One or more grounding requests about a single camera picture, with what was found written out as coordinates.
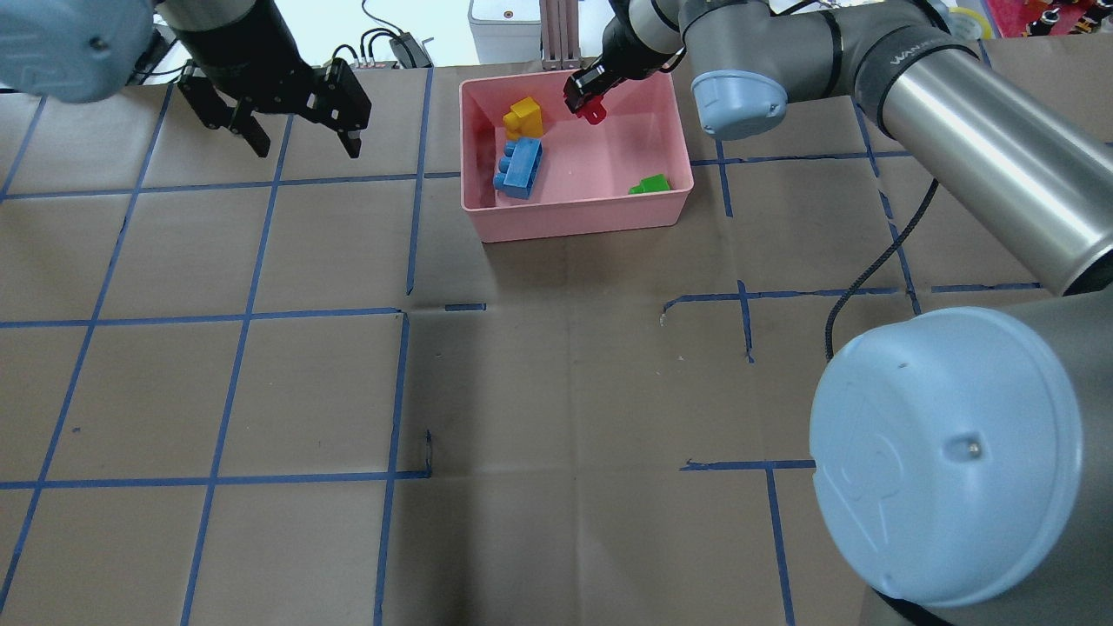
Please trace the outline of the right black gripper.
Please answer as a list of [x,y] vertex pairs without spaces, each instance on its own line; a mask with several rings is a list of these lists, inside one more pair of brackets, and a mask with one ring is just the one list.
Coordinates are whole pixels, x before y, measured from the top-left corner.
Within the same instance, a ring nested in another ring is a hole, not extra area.
[[615,9],[602,35],[600,59],[577,69],[563,86],[574,116],[582,100],[601,97],[627,80],[669,74],[683,59],[679,9]]

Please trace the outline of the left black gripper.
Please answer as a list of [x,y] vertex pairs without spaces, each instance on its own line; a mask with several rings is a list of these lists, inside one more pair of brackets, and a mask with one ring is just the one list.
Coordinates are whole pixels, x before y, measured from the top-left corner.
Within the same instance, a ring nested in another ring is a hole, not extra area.
[[177,88],[206,127],[228,128],[265,158],[270,135],[255,114],[298,115],[359,158],[370,96],[344,58],[306,63],[274,1],[167,1],[164,22],[190,53]]

